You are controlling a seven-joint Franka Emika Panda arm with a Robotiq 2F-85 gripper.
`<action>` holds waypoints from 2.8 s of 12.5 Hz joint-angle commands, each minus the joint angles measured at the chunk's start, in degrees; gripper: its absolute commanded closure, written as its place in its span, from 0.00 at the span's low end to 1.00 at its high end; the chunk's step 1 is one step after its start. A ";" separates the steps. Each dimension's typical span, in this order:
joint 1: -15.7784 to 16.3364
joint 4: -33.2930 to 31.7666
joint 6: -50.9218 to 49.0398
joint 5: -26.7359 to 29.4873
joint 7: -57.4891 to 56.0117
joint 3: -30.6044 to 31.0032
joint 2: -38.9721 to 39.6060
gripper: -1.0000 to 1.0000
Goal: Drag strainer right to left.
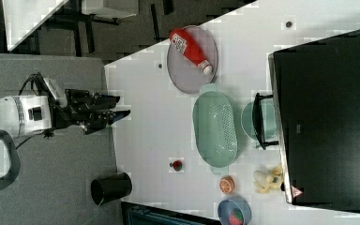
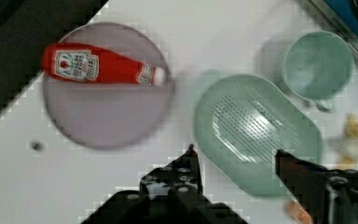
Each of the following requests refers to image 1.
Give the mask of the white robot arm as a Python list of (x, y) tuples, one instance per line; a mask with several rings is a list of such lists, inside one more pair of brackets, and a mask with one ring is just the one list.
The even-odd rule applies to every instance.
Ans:
[(50, 138), (58, 129), (79, 126), (88, 135), (130, 115), (129, 110), (114, 110), (116, 96), (76, 89), (66, 90), (65, 96), (66, 106), (46, 95), (0, 98), (0, 130), (12, 138), (38, 134)]

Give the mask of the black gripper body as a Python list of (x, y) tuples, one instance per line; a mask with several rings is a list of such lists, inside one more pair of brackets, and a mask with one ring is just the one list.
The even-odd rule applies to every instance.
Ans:
[(103, 113), (111, 110), (98, 106), (98, 99), (104, 96), (109, 95), (66, 89), (67, 106), (60, 107), (56, 104), (51, 107), (52, 129), (78, 125), (85, 135), (104, 129), (108, 125), (103, 121)]

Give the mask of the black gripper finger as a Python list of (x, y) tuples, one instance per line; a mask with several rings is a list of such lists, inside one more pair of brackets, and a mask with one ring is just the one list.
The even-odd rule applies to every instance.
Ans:
[(101, 109), (113, 109), (119, 102), (120, 97), (115, 96), (104, 96), (100, 97), (97, 101), (97, 105)]
[(107, 125), (112, 125), (113, 123), (124, 119), (125, 117), (127, 117), (128, 115), (130, 115), (130, 110), (125, 110), (125, 111), (108, 111), (108, 112), (104, 112), (103, 113), (103, 121), (107, 124)]

